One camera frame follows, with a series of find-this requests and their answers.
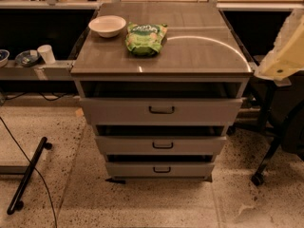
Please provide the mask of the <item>grey top drawer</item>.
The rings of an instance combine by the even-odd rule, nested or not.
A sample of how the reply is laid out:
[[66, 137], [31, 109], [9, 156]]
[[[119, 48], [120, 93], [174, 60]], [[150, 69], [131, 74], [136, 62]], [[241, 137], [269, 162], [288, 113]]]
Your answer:
[[241, 99], [82, 98], [80, 105], [89, 124], [225, 126]]

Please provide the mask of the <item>grey drawer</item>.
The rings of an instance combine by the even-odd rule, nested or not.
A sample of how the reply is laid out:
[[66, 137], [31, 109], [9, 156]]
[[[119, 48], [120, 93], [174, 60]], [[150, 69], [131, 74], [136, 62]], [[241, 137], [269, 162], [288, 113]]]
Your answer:
[[96, 137], [99, 150], [107, 155], [214, 155], [225, 137], [117, 136]]
[[113, 178], [199, 177], [211, 175], [214, 165], [204, 162], [107, 162], [108, 175]]
[[80, 105], [89, 124], [225, 126], [241, 99], [82, 98]]

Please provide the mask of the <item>grey drawer cabinet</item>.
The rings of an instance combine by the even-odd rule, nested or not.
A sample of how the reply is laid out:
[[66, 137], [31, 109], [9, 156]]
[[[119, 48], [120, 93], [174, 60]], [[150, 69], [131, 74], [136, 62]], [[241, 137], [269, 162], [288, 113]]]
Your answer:
[[[166, 24], [161, 52], [137, 57], [120, 33], [104, 39], [90, 32], [72, 78], [82, 98], [241, 99], [252, 71], [220, 12], [208, 3], [104, 4], [101, 15], [128, 22]], [[90, 124], [95, 138], [117, 136], [225, 137], [218, 125]], [[107, 162], [204, 162], [214, 155], [107, 155]]]

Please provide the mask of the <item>grey middle drawer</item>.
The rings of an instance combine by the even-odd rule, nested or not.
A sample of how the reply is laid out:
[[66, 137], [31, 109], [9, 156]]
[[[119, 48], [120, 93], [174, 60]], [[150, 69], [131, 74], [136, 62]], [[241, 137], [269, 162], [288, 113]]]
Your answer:
[[117, 136], [96, 137], [99, 150], [107, 155], [214, 155], [225, 137]]

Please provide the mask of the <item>grey bottom drawer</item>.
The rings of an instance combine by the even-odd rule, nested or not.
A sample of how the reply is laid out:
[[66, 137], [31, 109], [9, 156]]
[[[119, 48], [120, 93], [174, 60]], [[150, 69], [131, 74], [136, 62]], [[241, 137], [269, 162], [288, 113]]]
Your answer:
[[204, 162], [107, 162], [108, 175], [113, 178], [199, 177], [211, 175], [214, 165]]

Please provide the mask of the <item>green snack bag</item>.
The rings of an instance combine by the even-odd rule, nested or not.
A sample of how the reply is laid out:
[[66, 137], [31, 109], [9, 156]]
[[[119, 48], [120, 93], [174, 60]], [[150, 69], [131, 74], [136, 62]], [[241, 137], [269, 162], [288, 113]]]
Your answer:
[[125, 45], [136, 56], [154, 56], [162, 49], [162, 40], [167, 33], [166, 24], [129, 23]]

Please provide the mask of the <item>white bowl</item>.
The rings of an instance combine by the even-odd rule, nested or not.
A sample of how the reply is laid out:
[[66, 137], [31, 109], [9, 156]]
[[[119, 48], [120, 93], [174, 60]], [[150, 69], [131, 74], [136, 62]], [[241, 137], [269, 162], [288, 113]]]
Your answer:
[[125, 27], [126, 21], [116, 15], [99, 16], [89, 23], [89, 28], [101, 37], [112, 38], [117, 36]]

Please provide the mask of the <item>grey side shelf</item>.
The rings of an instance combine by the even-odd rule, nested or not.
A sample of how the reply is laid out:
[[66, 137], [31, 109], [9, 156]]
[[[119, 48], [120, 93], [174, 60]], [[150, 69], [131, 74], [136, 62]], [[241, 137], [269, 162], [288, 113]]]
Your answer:
[[73, 60], [57, 60], [55, 64], [38, 64], [30, 67], [17, 65], [14, 61], [0, 68], [0, 80], [4, 81], [71, 81]]

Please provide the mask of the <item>white paper cup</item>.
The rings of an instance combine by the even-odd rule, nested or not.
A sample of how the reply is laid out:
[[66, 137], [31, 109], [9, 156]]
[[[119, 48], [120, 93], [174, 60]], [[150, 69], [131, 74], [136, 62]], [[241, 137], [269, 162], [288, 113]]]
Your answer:
[[51, 45], [39, 46], [37, 51], [42, 56], [46, 64], [54, 64], [56, 62]]

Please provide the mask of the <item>dark blue bowl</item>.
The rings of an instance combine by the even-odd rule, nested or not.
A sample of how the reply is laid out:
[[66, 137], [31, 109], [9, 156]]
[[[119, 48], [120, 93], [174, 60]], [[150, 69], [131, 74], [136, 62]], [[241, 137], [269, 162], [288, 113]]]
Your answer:
[[37, 50], [30, 49], [19, 53], [15, 57], [15, 63], [21, 67], [33, 67], [41, 61], [41, 56]]

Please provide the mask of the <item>blue rimmed bowl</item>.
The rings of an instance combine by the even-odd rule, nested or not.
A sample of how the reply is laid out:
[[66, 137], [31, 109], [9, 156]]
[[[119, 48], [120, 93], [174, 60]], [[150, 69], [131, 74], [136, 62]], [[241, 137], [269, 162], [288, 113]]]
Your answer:
[[0, 67], [4, 67], [9, 61], [10, 53], [5, 49], [0, 49]]

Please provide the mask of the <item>black floor stand bar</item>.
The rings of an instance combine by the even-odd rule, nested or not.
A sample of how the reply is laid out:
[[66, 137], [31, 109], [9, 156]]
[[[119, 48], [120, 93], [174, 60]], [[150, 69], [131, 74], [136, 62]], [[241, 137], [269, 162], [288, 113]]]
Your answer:
[[44, 149], [51, 149], [52, 144], [48, 142], [47, 137], [43, 137], [39, 142], [33, 157], [29, 160], [27, 166], [2, 166], [1, 174], [2, 175], [21, 175], [22, 179], [19, 183], [19, 186], [16, 189], [16, 192], [9, 204], [7, 209], [7, 214], [12, 215], [15, 211], [19, 211], [23, 208], [24, 203], [22, 202], [22, 196], [26, 190], [26, 187], [29, 183], [31, 175], [35, 170], [36, 164], [38, 163], [41, 154]]

